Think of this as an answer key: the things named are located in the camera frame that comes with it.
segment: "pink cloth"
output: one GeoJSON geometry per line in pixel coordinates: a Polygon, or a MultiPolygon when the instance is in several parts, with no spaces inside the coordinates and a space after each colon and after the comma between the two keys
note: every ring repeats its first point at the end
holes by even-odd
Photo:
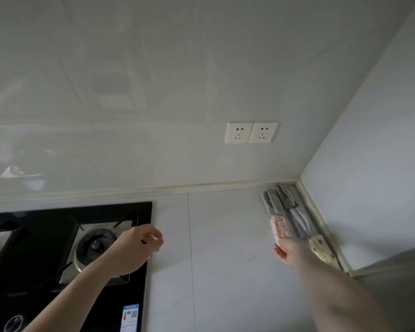
{"type": "Polygon", "coordinates": [[[272,227],[272,232],[277,245],[279,245],[281,238],[290,236],[289,229],[286,225],[286,220],[283,216],[272,216],[270,218],[270,225],[272,227]]]}

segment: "white wall socket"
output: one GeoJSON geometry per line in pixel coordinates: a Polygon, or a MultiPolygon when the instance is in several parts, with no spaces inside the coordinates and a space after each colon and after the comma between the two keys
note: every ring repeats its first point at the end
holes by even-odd
{"type": "Polygon", "coordinates": [[[247,143],[253,122],[229,122],[226,127],[225,143],[247,143]]]}
{"type": "Polygon", "coordinates": [[[255,122],[249,143],[269,143],[277,130],[278,122],[255,122]]]}

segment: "hand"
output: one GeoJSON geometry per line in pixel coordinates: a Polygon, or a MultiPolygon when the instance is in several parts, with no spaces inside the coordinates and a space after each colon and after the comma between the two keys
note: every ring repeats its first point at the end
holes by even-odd
{"type": "Polygon", "coordinates": [[[94,263],[101,264],[110,278],[126,275],[140,268],[162,245],[163,234],[151,224],[133,227],[124,231],[94,263]]]}
{"type": "Polygon", "coordinates": [[[310,249],[289,237],[282,238],[278,245],[274,245],[273,250],[278,258],[289,266],[294,266],[298,257],[315,256],[310,249]]]}

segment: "forearm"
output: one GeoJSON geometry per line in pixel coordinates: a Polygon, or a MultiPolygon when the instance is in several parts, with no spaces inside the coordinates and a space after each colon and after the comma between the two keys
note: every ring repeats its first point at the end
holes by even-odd
{"type": "Polygon", "coordinates": [[[294,259],[319,331],[391,331],[379,305],[355,280],[310,251],[296,252],[294,259]]]}
{"type": "Polygon", "coordinates": [[[26,327],[25,332],[79,331],[109,279],[103,264],[94,261],[26,327]]]}

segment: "blue and white sticker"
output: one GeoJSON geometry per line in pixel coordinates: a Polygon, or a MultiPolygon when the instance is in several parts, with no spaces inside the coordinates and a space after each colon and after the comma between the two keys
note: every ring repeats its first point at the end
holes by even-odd
{"type": "Polygon", "coordinates": [[[120,332],[137,332],[138,310],[140,304],[123,307],[122,324],[120,332]]]}

